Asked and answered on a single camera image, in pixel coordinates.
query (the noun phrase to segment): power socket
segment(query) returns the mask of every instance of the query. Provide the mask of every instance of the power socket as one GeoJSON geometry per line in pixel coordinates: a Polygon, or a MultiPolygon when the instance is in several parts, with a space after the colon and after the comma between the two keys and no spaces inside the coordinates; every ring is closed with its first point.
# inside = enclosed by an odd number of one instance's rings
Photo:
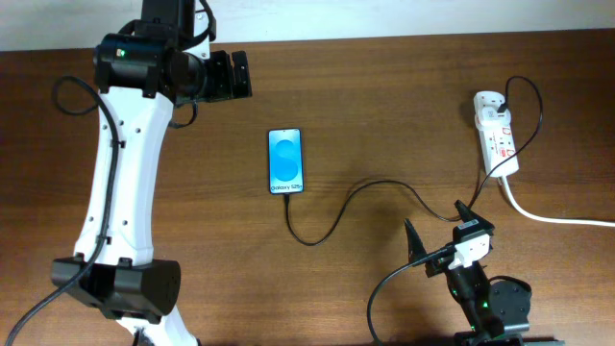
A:
{"type": "MultiPolygon", "coordinates": [[[[474,120],[479,129],[480,146],[487,173],[516,152],[510,128],[510,111],[498,112],[504,101],[504,96],[495,91],[481,91],[474,97],[476,112],[474,120]]],[[[517,157],[514,157],[495,170],[491,177],[505,177],[518,170],[519,162],[517,157]]]]}

